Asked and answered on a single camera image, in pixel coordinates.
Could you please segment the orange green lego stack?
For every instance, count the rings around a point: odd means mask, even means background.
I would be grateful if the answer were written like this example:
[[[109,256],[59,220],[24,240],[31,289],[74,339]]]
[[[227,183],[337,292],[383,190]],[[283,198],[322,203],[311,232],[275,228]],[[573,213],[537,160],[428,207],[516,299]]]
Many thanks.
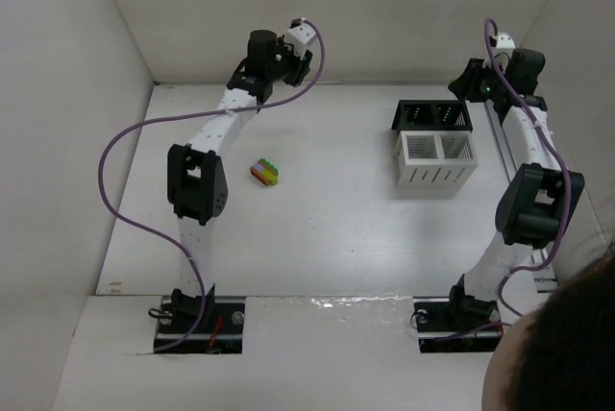
[[[273,186],[278,184],[279,170],[265,158],[261,158],[256,161],[251,166],[250,173],[264,186]]]

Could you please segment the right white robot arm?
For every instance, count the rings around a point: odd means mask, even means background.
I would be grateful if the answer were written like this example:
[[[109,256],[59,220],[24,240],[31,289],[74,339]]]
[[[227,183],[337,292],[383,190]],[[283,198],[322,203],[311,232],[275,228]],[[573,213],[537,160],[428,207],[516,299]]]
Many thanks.
[[[492,103],[517,171],[498,203],[493,240],[451,289],[446,318],[457,329],[499,322],[506,283],[543,270],[527,264],[534,252],[548,250],[546,261],[553,262],[585,186],[556,150],[547,105],[534,93],[544,55],[504,47],[487,52],[487,60],[470,60],[449,89],[462,100]]]

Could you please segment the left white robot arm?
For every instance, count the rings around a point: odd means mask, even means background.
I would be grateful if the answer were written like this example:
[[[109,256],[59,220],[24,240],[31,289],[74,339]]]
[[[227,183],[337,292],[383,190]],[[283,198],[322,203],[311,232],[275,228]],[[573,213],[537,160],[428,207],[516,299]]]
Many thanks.
[[[257,115],[276,82],[298,86],[313,58],[316,40],[308,24],[295,24],[283,36],[268,30],[250,33],[247,55],[232,74],[217,109],[184,145],[167,155],[167,199],[180,228],[180,243],[188,252],[180,279],[171,295],[170,310],[190,319],[207,317],[214,284],[206,276],[211,264],[212,233],[229,199],[223,157],[240,131]]]

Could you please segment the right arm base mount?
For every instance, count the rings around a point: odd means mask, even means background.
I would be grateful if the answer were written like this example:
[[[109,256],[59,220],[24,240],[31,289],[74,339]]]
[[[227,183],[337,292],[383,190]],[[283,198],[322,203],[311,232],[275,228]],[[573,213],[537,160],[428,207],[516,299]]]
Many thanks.
[[[410,324],[421,353],[493,352],[504,335],[495,315],[453,313],[447,298],[415,298]]]

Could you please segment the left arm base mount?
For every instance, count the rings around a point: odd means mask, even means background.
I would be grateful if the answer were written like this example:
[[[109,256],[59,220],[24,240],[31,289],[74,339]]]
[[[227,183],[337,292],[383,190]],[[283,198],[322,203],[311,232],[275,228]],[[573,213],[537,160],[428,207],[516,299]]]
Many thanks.
[[[185,315],[171,316],[170,299],[159,308],[150,308],[148,316],[156,321],[154,353],[160,354],[241,354],[245,322],[245,299],[216,299],[211,315],[182,341],[193,320]]]

